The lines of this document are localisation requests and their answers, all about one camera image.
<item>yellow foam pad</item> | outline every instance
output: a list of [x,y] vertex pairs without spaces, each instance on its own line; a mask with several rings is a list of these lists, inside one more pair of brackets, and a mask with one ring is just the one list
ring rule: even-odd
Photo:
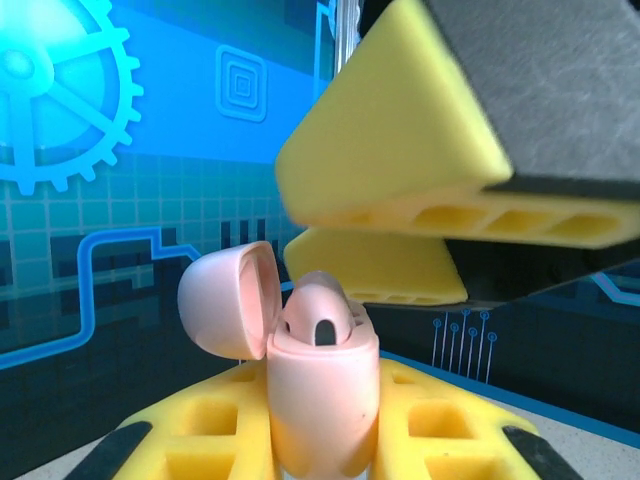
[[[249,362],[152,405],[122,426],[153,429],[114,480],[276,480],[265,362]],[[502,434],[535,428],[392,360],[380,362],[373,480],[538,480]]]
[[465,390],[381,360],[371,480],[539,480],[502,432],[533,425]]
[[280,480],[264,362],[249,362],[130,417],[153,429],[114,480]]
[[286,246],[284,261],[294,283],[322,270],[360,302],[442,305],[468,298],[441,239],[311,228]]
[[294,222],[601,248],[640,236],[640,205],[488,192],[513,170],[420,0],[394,0],[282,148]]

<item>circuit line graphic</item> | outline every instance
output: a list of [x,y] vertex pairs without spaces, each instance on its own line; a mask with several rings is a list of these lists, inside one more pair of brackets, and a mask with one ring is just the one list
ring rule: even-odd
[[[195,261],[202,254],[191,244],[162,244],[162,227],[134,227],[113,230],[101,230],[90,233],[78,246],[76,262],[78,266],[78,296],[80,302],[80,330],[68,337],[51,340],[38,345],[0,354],[0,370],[23,365],[43,358],[74,350],[86,344],[96,328],[95,298],[93,292],[93,251],[101,245],[114,243],[149,241],[151,260],[187,257]],[[281,284],[281,290],[293,288],[291,282]]]

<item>black foam strip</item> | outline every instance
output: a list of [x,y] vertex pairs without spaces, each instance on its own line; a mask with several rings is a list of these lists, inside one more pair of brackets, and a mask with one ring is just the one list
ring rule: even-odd
[[517,427],[503,431],[540,480],[584,480],[544,438]]
[[65,477],[65,480],[111,480],[152,428],[148,422],[137,422],[114,430]]

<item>printed gear graphic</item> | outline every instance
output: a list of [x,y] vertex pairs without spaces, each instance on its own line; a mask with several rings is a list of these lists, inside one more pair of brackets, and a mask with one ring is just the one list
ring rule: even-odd
[[[20,138],[12,135],[14,162],[0,163],[0,179],[17,183],[24,196],[33,195],[35,185],[42,182],[51,182],[58,192],[64,192],[69,188],[69,177],[76,174],[82,175],[87,182],[95,180],[95,165],[100,161],[110,166],[115,165],[117,158],[113,154],[113,148],[119,143],[130,145],[132,139],[126,132],[127,125],[129,122],[140,121],[140,113],[133,109],[133,99],[143,95],[144,90],[133,82],[132,77],[132,71],[140,67],[140,62],[137,58],[128,56],[124,48],[129,31],[116,28],[111,23],[108,16],[112,8],[110,0],[76,1],[93,17],[99,27],[97,32],[51,48],[34,45],[19,30],[0,39],[2,44],[6,44],[3,45],[5,61],[7,55],[13,55],[17,57],[13,59],[14,64],[17,60],[18,64],[30,65],[32,70],[29,76],[20,76],[16,74],[19,72],[12,75],[8,68],[0,69],[0,91],[9,95],[11,129],[21,132]],[[111,49],[115,58],[120,90],[113,119],[104,116],[54,78],[57,63],[107,49]],[[40,95],[49,95],[60,106],[98,128],[103,133],[102,138],[77,157],[51,165],[36,165],[31,100]]]

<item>gear icon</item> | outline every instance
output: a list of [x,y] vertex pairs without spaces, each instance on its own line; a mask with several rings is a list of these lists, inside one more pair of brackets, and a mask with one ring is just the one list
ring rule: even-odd
[[[74,0],[85,15],[89,15],[97,26],[96,31],[82,35],[67,35],[64,41],[44,42],[35,39],[24,28],[28,1],[4,2],[0,26],[0,97],[8,96],[8,130],[13,148],[13,162],[0,162],[0,180],[17,183],[20,193],[31,196],[35,185],[51,182],[58,192],[66,191],[69,177],[80,174],[91,182],[95,180],[95,165],[104,161],[113,166],[117,158],[113,149],[117,144],[130,145],[132,138],[126,132],[130,122],[140,120],[140,113],[133,109],[134,97],[144,90],[135,84],[132,71],[140,67],[137,58],[130,57],[124,48],[129,38],[125,28],[116,28],[109,19],[112,5],[110,0]],[[111,51],[117,69],[119,95],[115,113],[105,115],[74,90],[67,88],[56,79],[56,66],[63,62],[76,61],[84,57]],[[36,131],[34,125],[34,101],[48,97],[56,107],[74,115],[89,129],[100,133],[100,139],[79,155],[58,163],[36,163]]]

